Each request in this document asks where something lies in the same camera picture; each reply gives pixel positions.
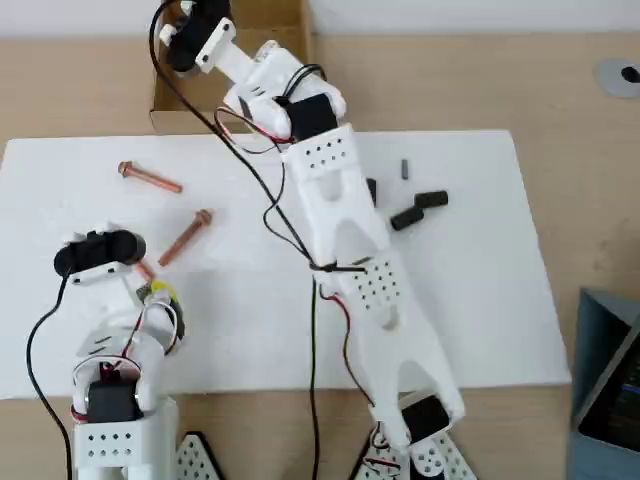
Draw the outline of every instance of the screw head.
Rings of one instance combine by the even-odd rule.
[[[196,212],[196,220],[202,225],[210,225],[213,216],[207,210],[198,210]]]
[[[118,165],[118,172],[124,178],[127,178],[132,168],[133,168],[133,162],[120,162],[120,165]]]

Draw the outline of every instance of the white foam board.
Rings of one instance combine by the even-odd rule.
[[[547,275],[515,148],[508,132],[357,134],[364,172],[378,180],[385,217],[417,191],[446,189],[450,204],[392,233],[428,318],[462,387],[569,381]],[[400,159],[411,178],[400,178]],[[185,186],[175,195],[123,180],[134,160]],[[275,189],[276,154],[252,157]],[[307,231],[288,184],[282,206]],[[311,277],[305,261],[261,222],[267,199],[247,170],[211,136],[13,140],[0,168],[0,292],[10,366],[0,397],[32,397],[24,367],[27,335],[55,301],[52,262],[70,232],[111,220],[141,234],[147,259],[173,284],[187,341],[166,363],[175,392],[302,389],[309,381]],[[170,265],[156,261],[193,218],[210,208],[201,238]],[[99,321],[89,290],[70,286],[35,343],[46,392],[69,394],[75,351]],[[344,320],[332,305],[318,318],[318,386],[351,388],[340,354]],[[401,379],[411,388],[410,376]]]

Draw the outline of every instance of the yellow component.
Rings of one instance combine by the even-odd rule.
[[[165,282],[161,282],[159,280],[154,280],[151,282],[151,291],[153,293],[157,292],[158,290],[167,290],[169,292],[169,295],[171,295],[171,299],[174,302],[177,302],[178,299],[176,298],[176,291],[173,289],[173,287],[171,285],[169,285],[168,283]]]

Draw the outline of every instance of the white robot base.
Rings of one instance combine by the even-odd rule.
[[[411,448],[410,457],[367,437],[349,480],[477,480],[451,437],[439,433]]]

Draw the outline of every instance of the black rubber piece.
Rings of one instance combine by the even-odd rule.
[[[449,194],[445,190],[416,193],[413,202],[418,208],[443,207],[449,204]]]
[[[400,176],[403,180],[409,180],[409,160],[406,158],[400,160]]]
[[[369,193],[371,194],[371,200],[373,200],[373,206],[378,206],[378,182],[374,178],[367,178],[367,187],[369,187]]]
[[[86,240],[62,248],[53,260],[53,267],[58,275],[64,276],[111,262],[133,265],[142,260],[146,249],[142,237],[128,230],[89,232]]]
[[[410,227],[414,223],[419,222],[424,218],[424,212],[420,207],[416,207],[415,205],[411,208],[407,208],[402,212],[398,213],[391,217],[391,227],[399,232],[404,230],[407,227]]]

